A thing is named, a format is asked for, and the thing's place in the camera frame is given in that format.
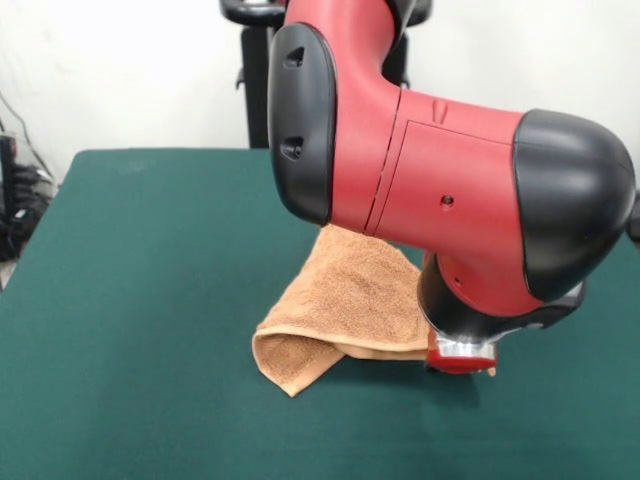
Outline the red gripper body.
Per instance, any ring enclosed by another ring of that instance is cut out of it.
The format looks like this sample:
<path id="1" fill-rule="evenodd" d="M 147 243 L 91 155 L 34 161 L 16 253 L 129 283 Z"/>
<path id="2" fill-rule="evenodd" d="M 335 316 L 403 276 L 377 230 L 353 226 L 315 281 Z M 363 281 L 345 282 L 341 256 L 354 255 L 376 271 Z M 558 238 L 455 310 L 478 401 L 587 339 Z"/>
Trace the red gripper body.
<path id="1" fill-rule="evenodd" d="M 497 346 L 494 342 L 457 340 L 431 330 L 426 363 L 428 367 L 446 374 L 475 374 L 496 367 Z"/>

